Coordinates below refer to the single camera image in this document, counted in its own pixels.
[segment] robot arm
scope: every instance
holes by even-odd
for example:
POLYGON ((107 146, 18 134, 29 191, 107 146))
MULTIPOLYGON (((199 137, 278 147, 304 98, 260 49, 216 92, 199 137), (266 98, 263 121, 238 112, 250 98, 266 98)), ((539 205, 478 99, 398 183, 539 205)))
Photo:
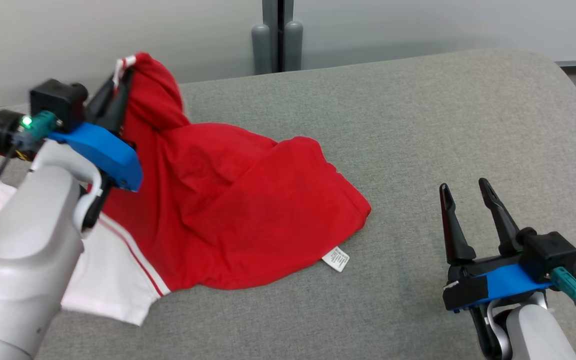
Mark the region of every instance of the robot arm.
POLYGON ((558 232, 519 230, 486 178, 479 187, 500 242, 498 256, 482 259, 466 242, 448 185, 439 187, 450 264, 446 310, 470 312, 487 360, 576 360, 546 302, 546 289, 562 290, 576 305, 576 248, 558 232), (502 306, 516 307, 494 315, 502 306))
POLYGON ((0 155, 32 160, 0 211, 0 360, 37 355, 110 190, 139 189, 137 153, 118 137, 126 84, 114 95, 109 80, 84 110, 85 88, 49 80, 30 92, 30 116, 0 111, 0 155))

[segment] white wall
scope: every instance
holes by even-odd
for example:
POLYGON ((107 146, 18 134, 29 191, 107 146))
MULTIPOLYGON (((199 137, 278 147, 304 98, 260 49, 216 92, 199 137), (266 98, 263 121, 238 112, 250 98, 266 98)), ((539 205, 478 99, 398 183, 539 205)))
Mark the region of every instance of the white wall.
POLYGON ((294 0, 302 68, 510 47, 576 60, 576 0, 294 0))
POLYGON ((0 105, 48 78, 94 91, 138 51, 179 82, 252 75, 260 23, 260 0, 0 0, 0 105))

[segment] gray fabric surface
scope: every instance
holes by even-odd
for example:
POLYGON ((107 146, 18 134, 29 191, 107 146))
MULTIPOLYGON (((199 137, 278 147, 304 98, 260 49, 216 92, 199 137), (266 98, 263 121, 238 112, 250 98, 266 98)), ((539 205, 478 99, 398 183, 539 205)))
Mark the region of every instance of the gray fabric surface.
MULTIPOLYGON (((479 256, 498 246, 482 176, 519 227, 576 245, 576 88, 541 55, 474 50, 182 90, 195 123, 320 142, 373 207, 341 245, 345 270, 319 262, 264 287, 179 291, 140 328, 62 312, 39 359, 482 359, 471 317, 442 302, 439 185, 479 256)), ((576 351, 576 308, 548 300, 576 351)))

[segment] teal cable connector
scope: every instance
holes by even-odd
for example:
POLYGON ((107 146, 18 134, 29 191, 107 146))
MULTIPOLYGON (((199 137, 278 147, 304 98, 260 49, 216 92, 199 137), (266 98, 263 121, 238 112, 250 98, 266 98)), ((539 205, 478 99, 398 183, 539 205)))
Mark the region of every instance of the teal cable connector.
POLYGON ((558 267, 550 274, 552 284, 566 294, 576 306, 576 278, 567 269, 558 267))
POLYGON ((57 122, 57 116, 46 110, 32 117, 23 116, 20 121, 23 131, 14 134, 13 144, 16 144, 20 151, 32 150, 41 139, 57 129, 57 122))

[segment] white label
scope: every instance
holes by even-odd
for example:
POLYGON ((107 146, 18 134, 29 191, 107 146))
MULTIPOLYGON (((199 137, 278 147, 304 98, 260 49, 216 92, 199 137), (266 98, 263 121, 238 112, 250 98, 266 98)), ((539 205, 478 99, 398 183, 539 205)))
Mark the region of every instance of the white label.
POLYGON ((324 255, 321 258, 326 264, 330 265, 332 269, 335 269, 338 272, 341 272, 348 264, 348 260, 350 256, 343 252, 339 246, 336 246, 334 249, 330 250, 329 253, 324 255))

